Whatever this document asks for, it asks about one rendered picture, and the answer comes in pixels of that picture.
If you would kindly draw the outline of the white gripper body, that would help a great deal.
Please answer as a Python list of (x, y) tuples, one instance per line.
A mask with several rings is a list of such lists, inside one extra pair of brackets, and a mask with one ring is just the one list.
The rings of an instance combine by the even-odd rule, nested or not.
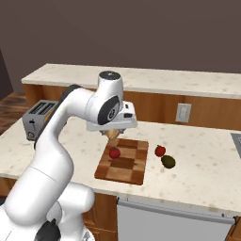
[(99, 125), (96, 123), (92, 123), (90, 121), (87, 122), (87, 130), (88, 131), (101, 131), (101, 130), (113, 130), (113, 129), (122, 129), (122, 128), (136, 128), (137, 120), (136, 119), (122, 119), (122, 120), (113, 120), (107, 124)]

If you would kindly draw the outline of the yellow-brown onion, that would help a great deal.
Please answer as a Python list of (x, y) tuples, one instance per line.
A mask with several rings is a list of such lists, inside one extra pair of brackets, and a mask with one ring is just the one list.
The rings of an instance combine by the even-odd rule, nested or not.
[(109, 140), (113, 140), (113, 139), (116, 139), (119, 136), (120, 133), (121, 133), (120, 130), (113, 129), (113, 130), (108, 130), (106, 132), (106, 135), (107, 135)]

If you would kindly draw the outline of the red tomato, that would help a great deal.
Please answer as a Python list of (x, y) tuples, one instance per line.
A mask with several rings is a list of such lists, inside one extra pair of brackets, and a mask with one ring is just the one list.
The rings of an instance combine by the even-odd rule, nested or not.
[(121, 156), (121, 151), (120, 151), (117, 147), (112, 147), (112, 148), (109, 150), (109, 156), (110, 156), (112, 159), (118, 158), (118, 157)]

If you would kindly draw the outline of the chequered wooden cutting board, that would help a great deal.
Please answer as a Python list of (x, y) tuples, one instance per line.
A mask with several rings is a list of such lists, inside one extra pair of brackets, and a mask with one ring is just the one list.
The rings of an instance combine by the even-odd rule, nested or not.
[[(109, 150), (117, 147), (120, 157), (112, 159)], [(96, 179), (142, 185), (149, 150), (149, 142), (117, 138), (108, 141), (94, 177)]]

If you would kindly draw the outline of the red bell pepper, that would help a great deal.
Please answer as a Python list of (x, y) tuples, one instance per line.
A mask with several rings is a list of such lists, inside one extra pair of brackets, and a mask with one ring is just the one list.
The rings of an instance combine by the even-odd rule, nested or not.
[(157, 146), (154, 151), (155, 155), (162, 157), (166, 153), (166, 148), (163, 146)]

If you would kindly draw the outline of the dark green avocado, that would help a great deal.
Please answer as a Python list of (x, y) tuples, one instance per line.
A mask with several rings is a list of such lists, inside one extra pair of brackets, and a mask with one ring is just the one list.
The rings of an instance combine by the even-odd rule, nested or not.
[(172, 169), (176, 164), (175, 159), (170, 155), (162, 156), (161, 162), (166, 169)]

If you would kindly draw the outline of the silver toaster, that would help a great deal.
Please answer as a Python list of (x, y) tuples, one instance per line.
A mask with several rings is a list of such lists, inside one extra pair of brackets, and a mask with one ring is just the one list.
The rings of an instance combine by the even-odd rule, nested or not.
[(22, 120), (28, 140), (34, 141), (37, 138), (41, 127), (48, 120), (56, 105), (57, 101), (39, 100), (23, 114)]

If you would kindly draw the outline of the wooden cupboard door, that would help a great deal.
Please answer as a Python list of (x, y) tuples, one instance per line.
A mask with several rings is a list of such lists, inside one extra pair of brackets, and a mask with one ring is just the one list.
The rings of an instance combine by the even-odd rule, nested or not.
[(83, 219), (95, 241), (118, 241), (116, 196), (96, 193), (95, 202)]
[(6, 197), (16, 182), (16, 179), (0, 177), (0, 197)]
[(241, 226), (232, 225), (225, 241), (241, 241)]

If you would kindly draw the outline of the wooden counter back panel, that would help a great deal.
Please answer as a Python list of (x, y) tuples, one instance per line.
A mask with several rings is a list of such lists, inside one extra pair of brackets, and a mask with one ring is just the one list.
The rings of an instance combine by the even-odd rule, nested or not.
[(189, 126), (241, 131), (241, 99), (222, 99), (125, 91), (139, 121), (177, 124), (178, 104), (191, 104)]

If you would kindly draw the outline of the grey dishwasher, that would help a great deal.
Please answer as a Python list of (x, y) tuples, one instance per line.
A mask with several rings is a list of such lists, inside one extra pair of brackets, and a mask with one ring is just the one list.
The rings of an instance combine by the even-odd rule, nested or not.
[[(125, 198), (123, 200), (152, 206), (185, 210), (199, 214), (221, 215), (194, 211), (164, 203)], [(117, 205), (119, 241), (224, 241), (231, 224), (174, 217)]]

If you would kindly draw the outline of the grey sink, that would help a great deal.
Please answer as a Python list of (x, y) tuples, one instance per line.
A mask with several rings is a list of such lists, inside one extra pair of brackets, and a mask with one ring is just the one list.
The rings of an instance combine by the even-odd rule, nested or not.
[(235, 134), (231, 133), (231, 136), (233, 138), (233, 142), (237, 148), (241, 147), (241, 135), (240, 134)]

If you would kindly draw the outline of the white wall socket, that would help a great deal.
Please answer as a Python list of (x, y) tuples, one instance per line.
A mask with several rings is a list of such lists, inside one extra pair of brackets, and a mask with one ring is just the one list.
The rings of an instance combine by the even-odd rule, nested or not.
[(191, 104), (178, 104), (175, 120), (188, 123), (191, 112)]

